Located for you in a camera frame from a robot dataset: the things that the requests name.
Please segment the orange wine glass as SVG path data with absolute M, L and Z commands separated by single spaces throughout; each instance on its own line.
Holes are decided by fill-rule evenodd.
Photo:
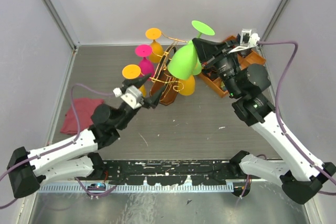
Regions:
M 149 56 L 149 60 L 153 63 L 159 63 L 161 57 L 163 56 L 164 50 L 159 42 L 156 40 L 159 39 L 162 35 L 162 32 L 158 28 L 149 28 L 145 32 L 145 36 L 147 39 L 152 40 L 150 46 L 152 48 L 152 53 Z
M 187 80 L 179 80 L 178 82 L 178 92 L 181 95 L 189 96 L 195 91 L 195 78 L 191 75 Z
M 129 64 L 122 69 L 122 75 L 125 79 L 135 79 L 141 77 L 141 68 L 135 64 Z

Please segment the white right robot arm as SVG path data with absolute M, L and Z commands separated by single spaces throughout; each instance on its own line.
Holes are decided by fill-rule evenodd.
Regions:
M 230 159 L 235 173 L 257 176 L 281 187 L 294 202 L 304 205 L 335 174 L 332 162 L 323 162 L 308 151 L 280 118 L 277 108 L 264 96 L 270 86 L 266 67 L 253 63 L 242 69 L 238 42 L 214 42 L 194 38 L 204 68 L 214 67 L 229 92 L 237 117 L 259 133 L 280 155 L 284 165 L 240 151 Z

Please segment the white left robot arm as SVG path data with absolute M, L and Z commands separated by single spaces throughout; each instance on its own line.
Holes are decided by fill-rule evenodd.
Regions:
M 110 94 L 121 99 L 118 108 L 105 103 L 98 105 L 92 124 L 78 129 L 77 134 L 63 141 L 28 151 L 23 146 L 15 149 L 1 178 L 8 176 L 15 199 L 27 197 L 48 183 L 60 179 L 86 177 L 99 178 L 105 170 L 98 150 L 110 146 L 141 108 L 156 108 L 165 86 L 150 97 L 144 97 L 139 87 L 149 74 L 135 79 L 125 79 L 122 87 Z

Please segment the pink plastic wine glass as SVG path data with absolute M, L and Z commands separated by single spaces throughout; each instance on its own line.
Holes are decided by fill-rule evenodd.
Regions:
M 152 48 L 149 45 L 142 44 L 136 47 L 135 54 L 141 58 L 139 67 L 142 75 L 150 74 L 150 77 L 154 76 L 155 70 L 153 63 L 148 59 L 152 53 Z

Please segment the green wine glass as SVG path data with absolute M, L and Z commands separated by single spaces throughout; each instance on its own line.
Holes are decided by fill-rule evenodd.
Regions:
M 202 65 L 201 63 L 197 60 L 195 68 L 193 69 L 192 75 L 196 76 L 200 74 L 202 71 Z
M 193 20 L 192 26 L 199 32 L 197 38 L 200 38 L 202 34 L 208 36 L 215 35 L 214 30 L 201 21 Z M 197 60 L 199 61 L 196 49 L 192 40 L 190 40 L 186 45 L 176 51 L 167 69 L 173 77 L 180 80 L 187 80 L 192 75 Z

